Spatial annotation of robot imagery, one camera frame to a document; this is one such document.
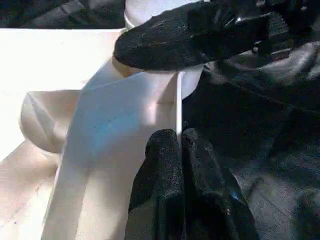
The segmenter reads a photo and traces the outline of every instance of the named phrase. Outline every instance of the white plastic part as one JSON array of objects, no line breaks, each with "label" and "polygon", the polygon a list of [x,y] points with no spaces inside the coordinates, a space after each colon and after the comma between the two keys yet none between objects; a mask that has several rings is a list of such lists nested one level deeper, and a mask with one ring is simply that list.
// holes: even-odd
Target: white plastic part
[{"label": "white plastic part", "polygon": [[1,240],[40,239],[80,90],[122,32],[0,29]]},{"label": "white plastic part", "polygon": [[[126,27],[128,29],[134,28],[166,10],[198,1],[199,0],[126,0],[124,11]],[[204,65],[200,64],[186,68],[178,73],[179,75],[183,75],[183,82],[181,83],[182,99],[189,96],[196,89],[203,67]]]}]

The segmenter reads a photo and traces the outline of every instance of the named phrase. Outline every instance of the black fabric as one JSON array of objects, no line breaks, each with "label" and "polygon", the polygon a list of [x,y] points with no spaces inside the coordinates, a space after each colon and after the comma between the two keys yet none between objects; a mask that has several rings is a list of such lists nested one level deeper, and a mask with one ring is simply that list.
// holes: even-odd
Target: black fabric
[{"label": "black fabric", "polygon": [[4,0],[0,28],[119,29],[125,0]]},{"label": "black fabric", "polygon": [[183,101],[184,128],[229,168],[262,240],[320,238],[320,42],[266,63],[250,53],[208,64]]},{"label": "black fabric", "polygon": [[194,128],[182,134],[182,159],[188,239],[258,240],[237,180]]},{"label": "black fabric", "polygon": [[176,133],[155,132],[132,187],[126,240],[186,239],[182,160]]}]

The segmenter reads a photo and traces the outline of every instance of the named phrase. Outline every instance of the black cloth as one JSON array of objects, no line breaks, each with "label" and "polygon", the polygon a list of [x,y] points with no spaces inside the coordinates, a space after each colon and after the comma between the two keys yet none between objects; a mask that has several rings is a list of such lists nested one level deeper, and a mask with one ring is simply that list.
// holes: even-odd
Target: black cloth
[{"label": "black cloth", "polygon": [[125,0],[3,0],[0,28],[119,29]]},{"label": "black cloth", "polygon": [[235,176],[261,240],[320,239],[320,42],[208,64],[183,119]]},{"label": "black cloth", "polygon": [[189,240],[258,240],[235,177],[196,129],[182,134],[186,232]]}]

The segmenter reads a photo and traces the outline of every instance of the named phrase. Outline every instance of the black glove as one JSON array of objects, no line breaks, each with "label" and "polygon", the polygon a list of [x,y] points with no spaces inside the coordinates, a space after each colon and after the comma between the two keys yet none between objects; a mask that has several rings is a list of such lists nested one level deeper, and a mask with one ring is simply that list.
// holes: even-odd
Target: black glove
[{"label": "black glove", "polygon": [[135,177],[126,240],[257,240],[253,216],[236,179],[195,129],[155,132]]}]

